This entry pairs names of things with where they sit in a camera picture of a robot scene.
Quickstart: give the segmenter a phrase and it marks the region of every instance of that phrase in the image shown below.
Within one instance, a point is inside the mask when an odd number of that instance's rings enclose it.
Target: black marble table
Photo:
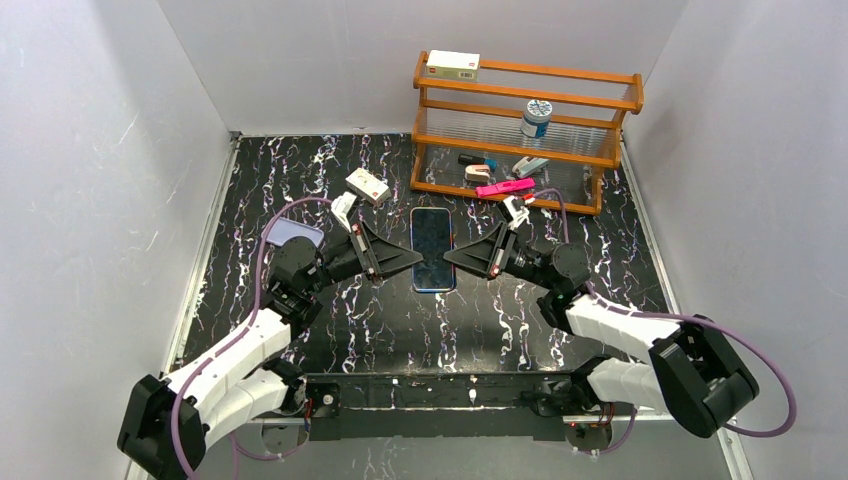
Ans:
[[[411,192],[414,148],[409,135],[398,134],[242,139],[199,307],[176,366],[196,358],[249,314],[257,240],[274,212],[305,196],[335,198],[358,167],[391,188],[379,209],[367,206],[360,215],[393,242],[409,246],[409,212],[415,206],[448,208],[460,246],[501,220],[494,202]],[[451,158],[453,153],[442,152]],[[557,186],[544,178],[541,183]],[[310,204],[289,218],[323,229],[325,245],[344,237],[324,205]],[[586,245],[592,282],[602,295],[665,310],[621,170],[604,179],[603,213],[569,215],[567,225],[571,241]],[[521,234],[537,248],[560,241],[559,213],[532,209]],[[458,271],[457,288],[447,294],[414,292],[409,271],[381,286],[360,276],[319,295],[324,310],[285,356],[306,372],[494,372],[572,369],[603,351],[598,342],[548,327],[535,304],[544,293],[508,275],[486,282]]]

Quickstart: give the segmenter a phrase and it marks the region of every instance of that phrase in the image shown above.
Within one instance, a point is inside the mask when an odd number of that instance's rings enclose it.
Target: cylindrical container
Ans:
[[[554,111],[551,102],[544,100],[530,100],[524,109],[524,118],[521,120],[521,132],[528,137],[540,138],[548,131],[551,123],[551,114]]]

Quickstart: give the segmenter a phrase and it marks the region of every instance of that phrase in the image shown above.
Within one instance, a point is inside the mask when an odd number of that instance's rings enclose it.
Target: phone screen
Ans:
[[[443,255],[453,249],[450,212],[446,208],[412,209],[412,249],[424,260],[412,266],[416,292],[448,292],[456,288],[456,273]]]

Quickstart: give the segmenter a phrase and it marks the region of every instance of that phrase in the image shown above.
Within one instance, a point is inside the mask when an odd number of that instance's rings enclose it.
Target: pink stapler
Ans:
[[[523,178],[521,180],[501,182],[485,187],[477,187],[476,190],[478,197],[488,197],[490,195],[497,195],[499,193],[509,193],[515,192],[517,190],[527,190],[528,188],[533,188],[535,186],[535,180],[533,180],[532,178]]]

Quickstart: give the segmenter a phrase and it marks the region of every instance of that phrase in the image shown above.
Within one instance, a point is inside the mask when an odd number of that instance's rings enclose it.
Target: small white box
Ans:
[[[426,70],[425,75],[428,77],[476,82],[479,67],[479,54],[431,50],[424,69]]]
[[[357,168],[345,181],[351,190],[376,207],[379,207],[383,200],[389,198],[389,186],[377,180],[377,177],[371,175],[364,168]]]

